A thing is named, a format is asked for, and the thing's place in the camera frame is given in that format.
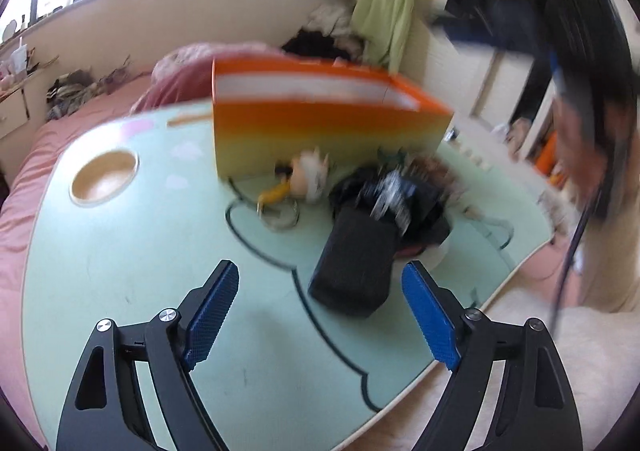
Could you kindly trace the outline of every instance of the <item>pink blanket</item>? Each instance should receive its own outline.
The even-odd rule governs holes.
[[[150,85],[144,76],[111,95],[89,101],[77,113],[40,128],[0,215],[0,386],[34,437],[45,443],[37,422],[22,357],[22,286],[31,230],[59,155],[83,133],[125,116]]]

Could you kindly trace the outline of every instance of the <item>orange and yellow box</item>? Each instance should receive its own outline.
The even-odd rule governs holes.
[[[378,148],[433,152],[452,112],[408,81],[375,68],[296,58],[233,58],[213,65],[218,176],[257,176],[319,147],[338,164]]]

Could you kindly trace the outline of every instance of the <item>black cable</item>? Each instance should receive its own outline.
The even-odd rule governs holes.
[[[569,243],[569,249],[566,252],[566,256],[564,256],[564,263],[562,264],[562,272],[560,274],[560,281],[558,284],[558,293],[556,293],[554,309],[551,312],[551,325],[549,333],[551,333],[552,337],[555,335],[556,328],[558,327],[558,314],[560,313],[562,297],[564,296],[564,285],[566,284],[566,280],[569,277],[569,271],[574,264],[575,251],[578,249],[578,245],[580,245],[580,240],[582,239],[582,235],[584,234],[584,229],[587,226],[587,222],[591,218],[594,203],[595,202],[589,204],[589,206],[582,212],[580,221],[578,221],[578,226],[575,228],[574,235],[571,238],[571,243]]]

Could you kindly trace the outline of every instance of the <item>yellow toy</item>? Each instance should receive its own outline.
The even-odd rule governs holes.
[[[276,175],[282,182],[258,197],[258,214],[265,205],[277,204],[288,197],[317,202],[324,192],[329,171],[329,155],[320,158],[320,150],[303,151],[290,164],[277,164]]]

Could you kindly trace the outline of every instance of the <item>light green table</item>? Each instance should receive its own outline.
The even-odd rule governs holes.
[[[146,322],[201,286],[220,259],[239,268],[240,288],[209,358],[191,376],[232,451],[328,451],[359,431],[424,374],[433,358],[394,270],[386,303],[370,318],[337,315],[306,296],[332,221],[327,204],[302,206],[292,231],[273,233],[214,169],[212,128],[166,127],[170,108],[101,126],[72,144],[51,177],[31,241],[24,290],[26,369],[40,424],[53,447],[66,390],[95,323]],[[69,185],[97,154],[138,153],[133,182],[93,208]],[[463,306],[485,304],[514,268],[550,237],[524,191],[498,169],[482,170],[449,145],[440,155],[468,191],[465,204],[508,220],[514,235],[450,209],[448,250],[435,280]],[[270,177],[238,182],[257,196]],[[173,449],[146,365],[143,398],[158,444]]]

